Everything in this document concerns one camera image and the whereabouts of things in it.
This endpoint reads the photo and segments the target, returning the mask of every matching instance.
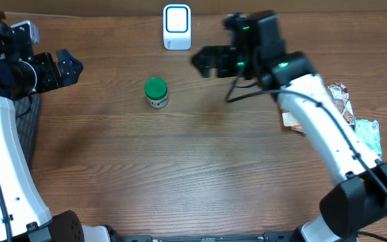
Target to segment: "white square device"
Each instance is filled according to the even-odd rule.
[[[191,9],[186,4],[168,4],[163,12],[164,46],[167,50],[191,48]]]

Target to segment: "green bottle cap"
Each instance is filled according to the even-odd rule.
[[[167,84],[158,77],[153,77],[146,82],[144,86],[144,91],[146,92],[146,96],[151,100],[161,100],[168,93]]]

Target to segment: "snack wrapper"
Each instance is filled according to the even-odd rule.
[[[340,111],[342,117],[347,123],[354,127],[355,116],[353,115],[352,105],[349,101],[349,92],[342,83],[334,83],[326,86],[327,93],[332,99],[335,107]],[[292,130],[303,132],[300,123],[291,115],[288,110],[282,109],[284,126],[291,127]]]

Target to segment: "food package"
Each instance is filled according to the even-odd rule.
[[[367,147],[376,152],[382,158],[382,146],[380,145],[379,122],[368,120],[355,121],[355,134]]]
[[[355,117],[353,115],[352,105],[349,101],[349,93],[346,86],[342,83],[334,83],[326,86],[329,97],[333,100],[335,107],[340,111],[342,117],[347,123],[354,127]],[[288,110],[282,109],[284,126],[291,127],[292,130],[302,132],[300,123],[291,115]]]

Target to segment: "wood grain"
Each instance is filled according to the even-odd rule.
[[[280,17],[289,49],[348,86],[358,118],[379,121],[387,159],[387,12]],[[42,95],[32,175],[53,214],[154,236],[284,231],[316,217],[332,186],[309,141],[282,130],[271,98],[226,104],[230,79],[189,63],[228,43],[222,18],[193,17],[190,51],[163,49],[160,17],[34,20],[37,53],[67,48],[85,66],[78,84]],[[144,97],[151,77],[169,85],[161,110]],[[387,218],[366,230],[387,237]]]

